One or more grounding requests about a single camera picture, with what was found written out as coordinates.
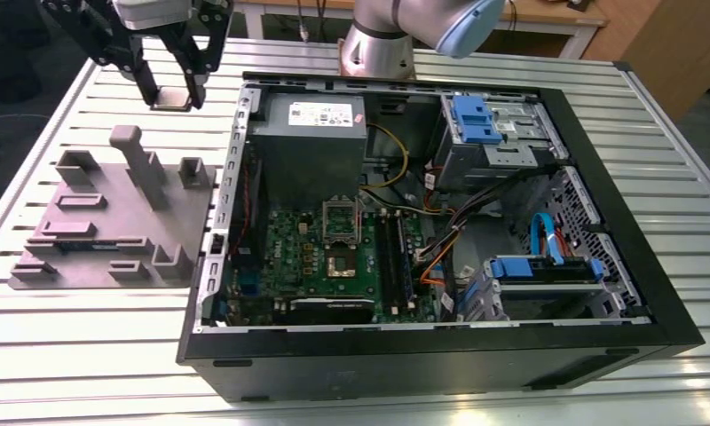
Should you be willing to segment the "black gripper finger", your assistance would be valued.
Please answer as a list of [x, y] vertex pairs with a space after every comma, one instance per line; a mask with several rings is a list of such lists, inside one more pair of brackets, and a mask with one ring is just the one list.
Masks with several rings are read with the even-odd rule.
[[204, 49], [198, 46], [186, 21], [170, 25], [166, 31], [166, 47], [184, 71], [191, 105], [198, 109], [206, 102], [206, 82], [210, 73], [220, 68], [234, 6], [234, 1], [199, 2], [196, 16], [208, 33]]
[[123, 23], [112, 1], [43, 1], [42, 7], [68, 33], [92, 61], [115, 65], [136, 83], [148, 106], [158, 98], [158, 85], [143, 58], [143, 42]]

